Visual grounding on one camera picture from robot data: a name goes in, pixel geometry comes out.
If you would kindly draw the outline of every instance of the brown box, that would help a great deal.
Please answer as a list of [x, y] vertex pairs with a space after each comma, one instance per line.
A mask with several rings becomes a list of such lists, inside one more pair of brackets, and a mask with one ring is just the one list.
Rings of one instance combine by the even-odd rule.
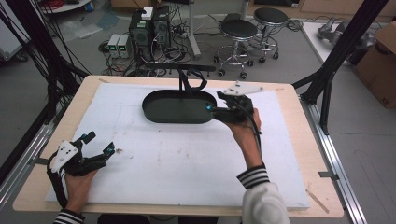
[[156, 2], [152, 0], [111, 0], [111, 6], [117, 8], [143, 8], [153, 7]]
[[377, 44], [354, 71], [385, 108], [396, 108], [396, 21], [378, 30], [375, 38]]

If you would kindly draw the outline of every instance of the table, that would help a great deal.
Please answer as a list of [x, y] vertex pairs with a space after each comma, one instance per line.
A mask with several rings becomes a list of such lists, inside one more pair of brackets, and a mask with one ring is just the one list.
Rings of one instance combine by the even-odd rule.
[[[51, 139], [41, 154], [48, 159], [62, 140], [72, 140], [86, 109], [90, 105], [96, 89], [101, 83], [131, 83], [137, 85], [178, 86], [178, 79], [150, 77], [86, 77], [74, 100], [66, 110], [64, 117], [54, 131]], [[200, 80], [192, 79], [191, 85], [198, 85]], [[231, 81], [209, 80], [209, 88], [227, 88]], [[306, 193], [311, 207], [307, 210], [289, 211], [291, 217], [341, 217], [344, 215], [342, 205], [330, 178], [321, 178], [318, 172], [327, 171], [318, 150], [318, 145], [310, 129], [304, 111], [294, 88], [290, 84], [254, 83], [266, 90], [276, 92], [285, 122], [290, 132], [290, 140], [303, 176]], [[17, 211], [59, 211], [57, 203], [45, 202], [44, 198], [50, 188], [46, 175], [46, 166], [37, 164], [24, 183], [13, 207]], [[196, 215], [196, 216], [241, 216], [241, 207], [205, 207], [176, 206], [157, 204], [115, 204], [89, 203], [84, 212], [94, 213], [135, 213], [156, 215]]]

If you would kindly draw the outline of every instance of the white plastic mount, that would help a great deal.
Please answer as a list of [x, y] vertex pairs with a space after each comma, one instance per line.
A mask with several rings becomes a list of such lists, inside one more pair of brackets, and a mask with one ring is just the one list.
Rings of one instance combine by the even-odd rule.
[[69, 142], [63, 140], [58, 146], [58, 153], [56, 154], [55, 163], [53, 163], [51, 171], [53, 173], [59, 172], [59, 170], [77, 153], [78, 149]]
[[224, 90], [223, 93], [226, 95], [240, 96], [249, 93], [260, 92], [263, 90], [264, 90], [263, 87], [247, 84], [246, 82], [236, 81], [231, 87]]

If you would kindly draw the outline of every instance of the white sleeve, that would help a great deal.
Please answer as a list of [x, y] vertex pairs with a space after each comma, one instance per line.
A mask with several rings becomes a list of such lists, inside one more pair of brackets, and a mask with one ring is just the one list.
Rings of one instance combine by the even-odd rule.
[[265, 166], [249, 169], [237, 177], [247, 189], [243, 224], [290, 224], [288, 210], [277, 185], [271, 183]]

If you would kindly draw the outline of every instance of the black stool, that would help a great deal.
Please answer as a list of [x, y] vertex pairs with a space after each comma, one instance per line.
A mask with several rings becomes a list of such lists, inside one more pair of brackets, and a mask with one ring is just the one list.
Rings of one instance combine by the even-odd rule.
[[248, 74], [245, 72], [244, 64], [247, 63], [248, 66], [253, 66], [254, 62], [250, 59], [250, 55], [239, 47], [239, 43], [252, 39], [257, 34], [256, 26], [248, 21], [228, 20], [221, 24], [220, 31], [223, 35], [233, 40], [233, 45], [221, 47], [214, 57], [215, 63], [221, 61], [219, 76], [225, 75], [222, 66], [227, 63], [230, 65], [241, 65], [242, 72], [240, 77], [242, 79], [247, 78]]
[[279, 46], [271, 34], [277, 28], [285, 25], [289, 19], [288, 16], [278, 9], [262, 7], [254, 11], [253, 17], [256, 22], [262, 25], [262, 31], [256, 35], [254, 43], [250, 43], [250, 46], [264, 51], [264, 56], [259, 59], [259, 63], [265, 62], [267, 51], [271, 50], [275, 51], [273, 58], [278, 59]]

